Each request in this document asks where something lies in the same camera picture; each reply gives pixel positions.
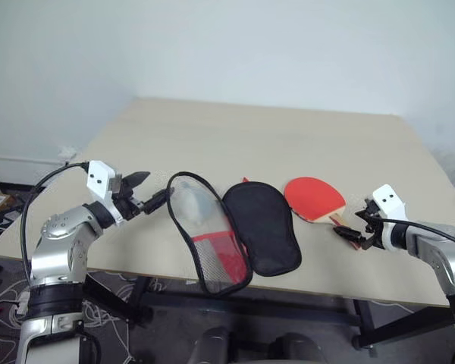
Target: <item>white wall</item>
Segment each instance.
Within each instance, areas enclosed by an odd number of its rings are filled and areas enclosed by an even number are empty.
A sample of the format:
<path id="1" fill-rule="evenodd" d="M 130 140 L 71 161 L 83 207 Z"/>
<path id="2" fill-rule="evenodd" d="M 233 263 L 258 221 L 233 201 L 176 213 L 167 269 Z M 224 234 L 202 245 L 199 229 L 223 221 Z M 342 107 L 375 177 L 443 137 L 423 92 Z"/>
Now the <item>white wall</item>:
<path id="1" fill-rule="evenodd" d="M 455 0 L 0 1 L 0 155 L 80 149 L 134 96 L 401 115 L 455 184 Z"/>

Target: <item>black metal frame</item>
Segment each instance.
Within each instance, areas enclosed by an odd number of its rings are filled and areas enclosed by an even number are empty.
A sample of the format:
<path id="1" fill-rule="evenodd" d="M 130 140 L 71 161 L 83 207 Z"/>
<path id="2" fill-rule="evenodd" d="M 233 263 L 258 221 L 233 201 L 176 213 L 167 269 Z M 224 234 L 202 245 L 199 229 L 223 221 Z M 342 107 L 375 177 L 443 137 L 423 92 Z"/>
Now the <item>black metal frame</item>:
<path id="1" fill-rule="evenodd" d="M 152 307 L 181 307 L 203 312 L 220 312 L 231 315 L 251 315 L 281 319 L 308 320 L 333 325 L 356 326 L 360 335 L 353 338 L 357 350 L 368 349 L 376 356 L 375 345 L 386 344 L 424 334 L 454 323 L 450 309 L 426 307 L 375 328 L 368 301 L 353 300 L 356 314 L 339 309 L 320 309 L 313 306 L 277 303 L 266 300 L 248 300 L 237 297 L 212 298 L 201 293 L 152 293 L 148 291 L 151 278 L 138 277 L 128 303 L 92 278 L 86 278 L 85 298 L 91 300 L 112 315 L 139 324 L 151 318 Z"/>
<path id="2" fill-rule="evenodd" d="M 425 307 L 411 315 L 390 322 L 380 328 L 361 327 L 361 335 L 355 336 L 356 349 L 370 349 L 376 344 L 387 344 L 444 328 L 455 322 L 450 309 L 444 307 Z"/>

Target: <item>table top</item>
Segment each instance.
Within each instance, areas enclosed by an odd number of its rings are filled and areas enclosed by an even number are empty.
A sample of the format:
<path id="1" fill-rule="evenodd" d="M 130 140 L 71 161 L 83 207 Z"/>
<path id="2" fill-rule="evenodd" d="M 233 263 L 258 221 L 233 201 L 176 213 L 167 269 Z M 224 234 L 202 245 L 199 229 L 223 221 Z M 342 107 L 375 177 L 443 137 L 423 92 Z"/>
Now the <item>table top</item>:
<path id="1" fill-rule="evenodd" d="M 91 159 L 123 175 L 151 171 L 136 188 L 141 200 L 165 188 L 178 171 L 200 174 L 221 196 L 245 176 L 280 191 L 295 177 L 313 176 L 342 193 L 344 218 L 358 230 L 365 223 L 353 213 L 382 184 L 396 190 L 410 219 L 455 225 L 455 189 L 411 127 L 393 115 L 138 99 L 77 161 Z M 30 208 L 29 255 L 50 215 L 91 201 L 86 175 L 79 168 L 63 173 Z M 406 252 L 355 251 L 329 224 L 297 216 L 293 226 L 302 265 L 277 277 L 254 274 L 252 286 L 447 305 L 432 269 Z M 19 221 L 0 236 L 0 256 L 20 258 Z M 88 257 L 94 269 L 196 279 L 193 259 L 166 207 L 110 227 Z"/>

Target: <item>mesh paddle case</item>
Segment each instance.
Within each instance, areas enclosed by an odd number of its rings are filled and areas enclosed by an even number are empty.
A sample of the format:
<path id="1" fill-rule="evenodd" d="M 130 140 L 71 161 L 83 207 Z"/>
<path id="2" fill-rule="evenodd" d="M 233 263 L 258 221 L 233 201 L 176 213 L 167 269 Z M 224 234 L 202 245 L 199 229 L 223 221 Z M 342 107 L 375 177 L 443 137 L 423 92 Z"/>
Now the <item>mesh paddle case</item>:
<path id="1" fill-rule="evenodd" d="M 232 186 L 223 201 L 257 274 L 282 275 L 300 266 L 291 209 L 280 191 L 269 184 L 244 182 Z"/>
<path id="2" fill-rule="evenodd" d="M 187 243 L 202 290 L 219 296 L 239 290 L 253 272 L 224 203 L 209 183 L 179 172 L 167 185 L 168 213 Z"/>

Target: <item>red rubber paddle face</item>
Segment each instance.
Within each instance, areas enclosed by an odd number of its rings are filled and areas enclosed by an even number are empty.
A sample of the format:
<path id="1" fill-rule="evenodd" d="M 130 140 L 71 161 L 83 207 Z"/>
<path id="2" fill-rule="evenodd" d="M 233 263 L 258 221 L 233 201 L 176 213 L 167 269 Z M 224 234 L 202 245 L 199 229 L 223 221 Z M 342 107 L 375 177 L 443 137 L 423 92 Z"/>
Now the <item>red rubber paddle face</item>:
<path id="1" fill-rule="evenodd" d="M 293 212 L 309 222 L 341 213 L 346 205 L 336 189 L 313 177 L 291 180 L 285 187 L 284 195 Z"/>

